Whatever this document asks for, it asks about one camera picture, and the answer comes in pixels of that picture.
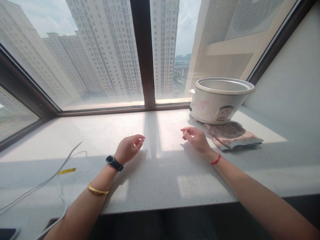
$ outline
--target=watch face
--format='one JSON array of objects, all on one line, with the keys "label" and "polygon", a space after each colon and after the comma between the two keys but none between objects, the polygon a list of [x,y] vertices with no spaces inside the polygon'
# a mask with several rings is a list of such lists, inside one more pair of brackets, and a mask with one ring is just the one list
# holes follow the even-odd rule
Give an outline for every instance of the watch face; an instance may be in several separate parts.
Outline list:
[{"label": "watch face", "polygon": [[114,157],[112,157],[112,156],[108,156],[108,157],[106,158],[106,162],[107,162],[107,163],[112,163],[113,160],[114,160]]}]

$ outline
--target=hand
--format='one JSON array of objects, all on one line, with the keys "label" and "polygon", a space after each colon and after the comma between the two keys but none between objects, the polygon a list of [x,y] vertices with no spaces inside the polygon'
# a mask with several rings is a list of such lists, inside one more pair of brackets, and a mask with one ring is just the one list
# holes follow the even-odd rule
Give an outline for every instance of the hand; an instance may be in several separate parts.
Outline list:
[{"label": "hand", "polygon": [[146,137],[140,134],[125,137],[119,143],[114,158],[120,164],[124,165],[129,162],[140,150]]},{"label": "hand", "polygon": [[180,129],[180,131],[183,131],[182,138],[184,140],[188,140],[189,143],[193,146],[193,148],[203,156],[206,157],[210,153],[214,152],[212,148],[209,146],[206,135],[203,131],[195,127],[185,127]]}]

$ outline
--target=bracelet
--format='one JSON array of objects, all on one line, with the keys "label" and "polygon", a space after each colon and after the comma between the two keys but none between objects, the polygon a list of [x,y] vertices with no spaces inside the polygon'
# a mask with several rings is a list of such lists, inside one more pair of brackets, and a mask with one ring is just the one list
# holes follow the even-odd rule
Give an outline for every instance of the bracelet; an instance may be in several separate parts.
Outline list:
[{"label": "bracelet", "polygon": [[218,163],[220,157],[221,157],[221,153],[219,154],[219,157],[217,158],[217,160],[215,160],[214,162],[212,162],[211,165]]},{"label": "bracelet", "polygon": [[88,184],[88,189],[90,192],[92,192],[94,195],[106,195],[109,193],[109,191],[99,191],[97,189],[94,189],[91,187],[91,183]]}]

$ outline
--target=white wall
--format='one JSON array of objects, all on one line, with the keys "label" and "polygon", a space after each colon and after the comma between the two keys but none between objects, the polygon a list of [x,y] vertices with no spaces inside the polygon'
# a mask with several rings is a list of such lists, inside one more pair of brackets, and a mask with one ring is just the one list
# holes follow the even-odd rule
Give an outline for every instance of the white wall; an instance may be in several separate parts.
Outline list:
[{"label": "white wall", "polygon": [[244,105],[309,137],[320,136],[320,2],[317,1]]}]

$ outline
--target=white rice cooker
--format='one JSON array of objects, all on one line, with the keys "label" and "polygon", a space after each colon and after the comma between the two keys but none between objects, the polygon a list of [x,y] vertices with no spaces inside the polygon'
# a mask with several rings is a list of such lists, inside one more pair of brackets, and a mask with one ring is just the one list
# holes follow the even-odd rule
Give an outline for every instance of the white rice cooker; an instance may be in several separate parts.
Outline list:
[{"label": "white rice cooker", "polygon": [[194,120],[208,124],[225,124],[231,120],[247,96],[255,91],[254,85],[232,78],[203,78],[198,80],[190,104]]}]

